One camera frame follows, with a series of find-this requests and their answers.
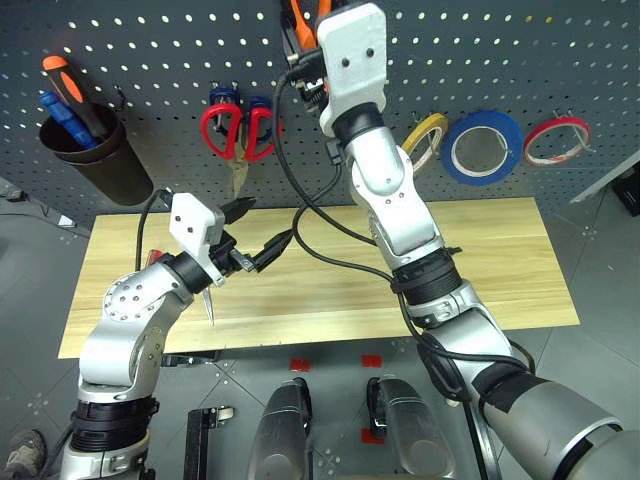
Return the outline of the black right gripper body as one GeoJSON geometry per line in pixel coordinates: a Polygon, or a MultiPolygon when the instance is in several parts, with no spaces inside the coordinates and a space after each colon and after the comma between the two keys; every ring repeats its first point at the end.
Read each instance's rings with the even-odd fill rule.
{"type": "Polygon", "coordinates": [[[321,110],[327,103],[326,69],[311,28],[300,14],[282,13],[281,37],[286,62],[293,70],[290,82],[308,112],[321,110]]]}

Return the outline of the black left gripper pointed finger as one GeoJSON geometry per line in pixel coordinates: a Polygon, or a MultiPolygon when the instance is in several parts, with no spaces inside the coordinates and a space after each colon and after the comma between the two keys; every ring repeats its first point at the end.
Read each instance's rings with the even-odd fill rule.
{"type": "Polygon", "coordinates": [[[260,273],[275,262],[287,249],[292,238],[293,231],[288,229],[276,234],[267,241],[263,249],[252,257],[253,270],[260,273]]]}
{"type": "Polygon", "coordinates": [[[239,197],[221,206],[225,224],[230,225],[241,219],[257,202],[256,197],[239,197]]]}

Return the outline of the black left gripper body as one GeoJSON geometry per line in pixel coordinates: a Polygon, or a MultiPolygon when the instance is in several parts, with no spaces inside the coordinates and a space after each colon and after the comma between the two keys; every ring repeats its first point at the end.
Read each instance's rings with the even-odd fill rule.
{"type": "Polygon", "coordinates": [[[220,241],[209,248],[209,258],[224,277],[230,277],[239,271],[255,270],[253,258],[249,254],[240,252],[236,245],[236,239],[223,230],[220,241]]]}

